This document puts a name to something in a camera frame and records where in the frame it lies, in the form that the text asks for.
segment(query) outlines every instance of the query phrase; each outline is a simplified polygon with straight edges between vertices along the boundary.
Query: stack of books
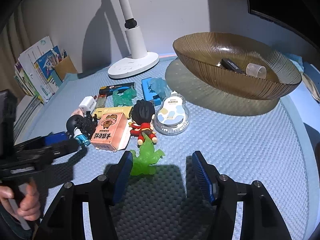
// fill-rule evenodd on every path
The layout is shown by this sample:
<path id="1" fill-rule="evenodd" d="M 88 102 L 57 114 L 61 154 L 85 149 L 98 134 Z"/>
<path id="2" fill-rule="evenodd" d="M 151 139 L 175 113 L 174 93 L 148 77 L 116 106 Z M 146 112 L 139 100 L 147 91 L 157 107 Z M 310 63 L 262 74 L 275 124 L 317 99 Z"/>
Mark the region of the stack of books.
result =
<path id="1" fill-rule="evenodd" d="M 66 56 L 45 37 L 20 54 L 14 65 L 14 78 L 26 95 L 35 96 L 45 104 L 62 84 L 54 66 Z"/>

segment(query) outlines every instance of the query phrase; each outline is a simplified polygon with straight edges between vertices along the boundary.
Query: black toy figure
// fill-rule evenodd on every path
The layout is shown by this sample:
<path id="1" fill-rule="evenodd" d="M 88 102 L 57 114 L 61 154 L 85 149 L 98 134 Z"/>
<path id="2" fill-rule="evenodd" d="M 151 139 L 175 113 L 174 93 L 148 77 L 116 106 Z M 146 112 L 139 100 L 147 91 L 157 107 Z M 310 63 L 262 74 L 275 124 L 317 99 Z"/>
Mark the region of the black toy figure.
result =
<path id="1" fill-rule="evenodd" d="M 87 111 L 86 117 L 75 114 L 66 123 L 67 135 L 76 139 L 79 144 L 88 146 L 97 125 L 96 114 L 94 117 L 92 117 L 90 111 Z"/>
<path id="2" fill-rule="evenodd" d="M 153 143 L 158 141 L 155 132 L 153 131 L 152 120 L 156 114 L 155 107 L 149 101 L 137 100 L 137 103 L 133 106 L 132 121 L 129 125 L 132 127 L 130 130 L 131 135 L 138 136 L 138 145 L 141 146 L 144 142 L 142 133 L 145 133 Z"/>

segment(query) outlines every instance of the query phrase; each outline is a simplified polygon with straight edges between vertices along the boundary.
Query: pink box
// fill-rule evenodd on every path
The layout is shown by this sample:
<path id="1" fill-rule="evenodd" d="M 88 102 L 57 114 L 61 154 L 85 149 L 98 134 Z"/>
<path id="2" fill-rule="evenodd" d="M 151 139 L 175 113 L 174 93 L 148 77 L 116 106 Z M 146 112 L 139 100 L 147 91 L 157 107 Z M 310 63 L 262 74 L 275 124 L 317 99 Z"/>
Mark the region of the pink box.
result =
<path id="1" fill-rule="evenodd" d="M 91 143 L 99 149 L 116 151 L 126 126 L 127 118 L 124 113 L 104 114 L 92 136 Z"/>

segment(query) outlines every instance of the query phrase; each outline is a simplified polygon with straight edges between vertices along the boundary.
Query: white lamp base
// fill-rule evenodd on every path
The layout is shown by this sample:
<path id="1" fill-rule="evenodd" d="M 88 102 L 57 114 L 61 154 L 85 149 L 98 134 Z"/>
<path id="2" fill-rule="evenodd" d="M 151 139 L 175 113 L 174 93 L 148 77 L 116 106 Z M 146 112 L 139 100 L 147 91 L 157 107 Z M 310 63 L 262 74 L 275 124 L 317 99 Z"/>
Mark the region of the white lamp base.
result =
<path id="1" fill-rule="evenodd" d="M 131 77 L 152 68 L 158 62 L 159 55 L 155 52 L 148 52 L 145 57 L 138 59 L 129 56 L 114 63 L 108 69 L 108 74 L 114 79 Z"/>

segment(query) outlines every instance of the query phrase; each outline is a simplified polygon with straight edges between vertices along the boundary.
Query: beige curtain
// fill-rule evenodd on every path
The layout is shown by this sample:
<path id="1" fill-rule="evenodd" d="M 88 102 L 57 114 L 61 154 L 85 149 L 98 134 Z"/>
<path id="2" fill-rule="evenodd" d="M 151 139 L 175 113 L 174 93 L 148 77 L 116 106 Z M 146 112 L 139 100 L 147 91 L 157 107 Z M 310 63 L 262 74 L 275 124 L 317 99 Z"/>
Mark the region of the beige curtain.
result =
<path id="1" fill-rule="evenodd" d="M 29 47 L 20 4 L 0 33 L 0 91 L 9 89 L 18 101 L 25 94 L 14 79 L 14 64 L 18 61 L 20 53 Z"/>

